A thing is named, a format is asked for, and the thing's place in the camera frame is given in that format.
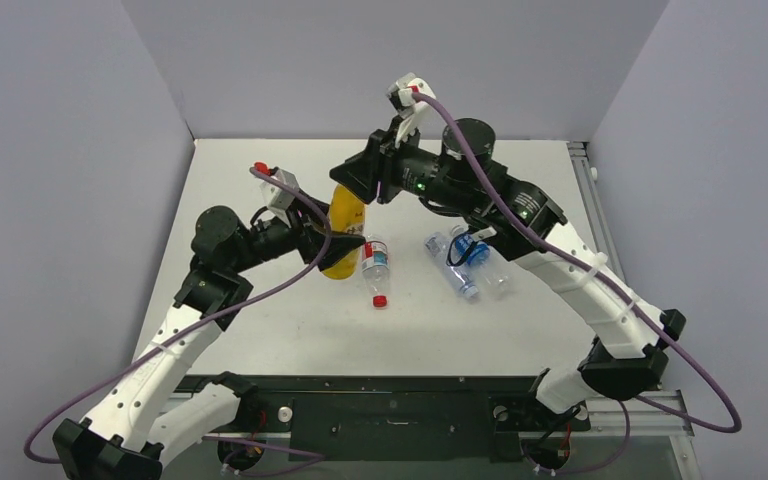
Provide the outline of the yellow juice bottle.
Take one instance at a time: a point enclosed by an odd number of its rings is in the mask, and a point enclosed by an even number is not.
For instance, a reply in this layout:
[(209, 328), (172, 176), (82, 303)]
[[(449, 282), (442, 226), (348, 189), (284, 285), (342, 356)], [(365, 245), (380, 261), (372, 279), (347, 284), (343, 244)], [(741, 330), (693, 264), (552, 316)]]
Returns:
[[(339, 233), (364, 235), (366, 205), (350, 190), (338, 184), (329, 207), (329, 220), (333, 230)], [(355, 248), (323, 274), (332, 280), (350, 278), (358, 265), (360, 248)]]

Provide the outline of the clear bottle red label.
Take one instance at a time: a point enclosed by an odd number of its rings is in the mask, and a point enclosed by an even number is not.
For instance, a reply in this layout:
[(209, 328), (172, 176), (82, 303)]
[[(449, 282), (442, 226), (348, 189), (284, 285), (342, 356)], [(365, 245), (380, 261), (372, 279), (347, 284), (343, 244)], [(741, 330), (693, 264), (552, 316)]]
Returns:
[(361, 250), (361, 274), (371, 297), (390, 294), (389, 249), (380, 236), (369, 235)]

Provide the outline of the red bottle cap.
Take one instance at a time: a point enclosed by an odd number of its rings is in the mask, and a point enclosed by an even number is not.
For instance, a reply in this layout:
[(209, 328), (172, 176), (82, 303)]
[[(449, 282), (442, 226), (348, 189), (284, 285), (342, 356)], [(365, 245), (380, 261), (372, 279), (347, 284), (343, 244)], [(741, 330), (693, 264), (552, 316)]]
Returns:
[(386, 308), (388, 306), (388, 298), (385, 295), (373, 296), (372, 305), (376, 309)]

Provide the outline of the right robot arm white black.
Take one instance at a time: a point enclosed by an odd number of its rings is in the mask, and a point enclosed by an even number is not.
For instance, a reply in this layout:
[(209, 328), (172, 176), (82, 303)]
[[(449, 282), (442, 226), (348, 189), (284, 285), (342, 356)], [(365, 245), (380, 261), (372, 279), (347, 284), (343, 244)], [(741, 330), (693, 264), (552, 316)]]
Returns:
[(532, 424), (548, 427), (597, 395), (626, 401), (655, 388), (684, 316), (634, 297), (556, 202), (494, 161), (496, 136), (488, 124), (472, 118), (456, 124), (475, 166), (452, 128), (445, 129), (440, 152), (432, 153), (420, 148), (418, 133), (397, 141), (391, 126), (373, 132), (365, 148), (329, 176), (366, 204), (386, 204), (408, 192), (462, 217), (471, 234), (489, 231), (486, 241), (502, 258), (543, 281), (593, 330), (587, 356), (576, 366), (541, 374), (525, 398), (524, 413)]

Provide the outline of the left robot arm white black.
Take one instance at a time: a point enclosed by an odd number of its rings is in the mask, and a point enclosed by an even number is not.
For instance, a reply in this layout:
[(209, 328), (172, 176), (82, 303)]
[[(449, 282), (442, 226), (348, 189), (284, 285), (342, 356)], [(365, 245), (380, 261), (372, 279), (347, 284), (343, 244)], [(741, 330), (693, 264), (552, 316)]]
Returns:
[(257, 388), (225, 372), (168, 412), (162, 409), (197, 358), (253, 290), (242, 272), (296, 251), (325, 270), (361, 247), (358, 234), (325, 236), (326, 205), (293, 200), (283, 216), (250, 227), (227, 206), (197, 219), (190, 271), (150, 344), (82, 420), (64, 420), (53, 443), (69, 479), (158, 479), (173, 459), (213, 430), (251, 427)]

